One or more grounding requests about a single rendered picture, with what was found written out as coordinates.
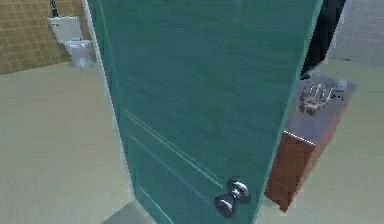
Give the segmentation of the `teal room door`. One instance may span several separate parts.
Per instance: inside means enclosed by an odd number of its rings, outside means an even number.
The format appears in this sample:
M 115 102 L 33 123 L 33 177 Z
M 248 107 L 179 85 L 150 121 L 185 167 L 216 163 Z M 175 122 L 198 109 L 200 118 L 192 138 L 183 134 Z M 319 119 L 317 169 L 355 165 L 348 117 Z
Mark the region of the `teal room door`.
M 86 0 L 136 200 L 255 224 L 322 0 Z M 250 192 L 223 217 L 214 199 Z

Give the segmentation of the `silver round door knob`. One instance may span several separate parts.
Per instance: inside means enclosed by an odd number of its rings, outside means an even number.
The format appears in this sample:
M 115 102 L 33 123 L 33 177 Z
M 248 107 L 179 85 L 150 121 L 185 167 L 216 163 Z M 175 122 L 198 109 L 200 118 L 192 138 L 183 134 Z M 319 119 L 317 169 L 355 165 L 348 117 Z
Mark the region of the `silver round door knob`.
M 236 204 L 248 204 L 251 195 L 248 187 L 238 179 L 231 178 L 227 182 L 227 193 L 214 199 L 216 210 L 225 218 L 232 218 L 236 213 Z

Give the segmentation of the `brown cabinet with grey top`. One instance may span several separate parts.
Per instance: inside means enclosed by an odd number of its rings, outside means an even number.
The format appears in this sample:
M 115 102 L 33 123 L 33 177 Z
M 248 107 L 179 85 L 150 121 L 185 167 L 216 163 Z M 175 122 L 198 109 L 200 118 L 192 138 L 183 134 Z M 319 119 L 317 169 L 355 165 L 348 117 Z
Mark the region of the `brown cabinet with grey top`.
M 325 108 L 314 116 L 307 116 L 299 111 L 299 97 L 302 89 L 309 89 L 312 83 L 327 84 L 333 87 L 333 92 Z M 315 167 L 332 139 L 355 90 L 355 83 L 335 79 L 320 72 L 309 79 L 301 80 L 297 85 L 265 189 L 265 196 L 276 203 L 281 211 L 288 210 Z

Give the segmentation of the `white toilet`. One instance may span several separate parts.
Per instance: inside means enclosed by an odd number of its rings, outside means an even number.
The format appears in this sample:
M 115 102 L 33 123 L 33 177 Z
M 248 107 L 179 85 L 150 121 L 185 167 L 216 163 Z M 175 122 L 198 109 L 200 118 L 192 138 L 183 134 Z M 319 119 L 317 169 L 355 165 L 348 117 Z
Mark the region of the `white toilet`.
M 92 42 L 84 39 L 78 16 L 48 18 L 55 39 L 62 44 L 71 57 L 70 65 L 79 69 L 93 66 L 90 57 Z

